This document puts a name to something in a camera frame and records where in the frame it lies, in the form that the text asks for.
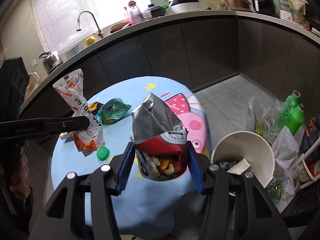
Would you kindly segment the person's left hand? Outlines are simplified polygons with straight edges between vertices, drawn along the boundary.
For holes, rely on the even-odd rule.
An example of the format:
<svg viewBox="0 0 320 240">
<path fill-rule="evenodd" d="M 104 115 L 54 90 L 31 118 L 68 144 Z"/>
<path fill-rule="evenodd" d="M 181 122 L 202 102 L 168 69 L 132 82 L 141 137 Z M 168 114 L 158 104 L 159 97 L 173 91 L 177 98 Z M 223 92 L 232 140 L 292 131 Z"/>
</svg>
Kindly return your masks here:
<svg viewBox="0 0 320 240">
<path fill-rule="evenodd" d="M 6 193 L 11 192 L 16 199 L 25 200 L 30 194 L 29 186 L 29 168 L 28 159 L 24 153 L 20 156 L 20 162 L 17 170 L 12 174 L 9 181 L 5 179 L 5 169 L 1 165 L 1 178 L 4 179 L 4 190 Z"/>
</svg>

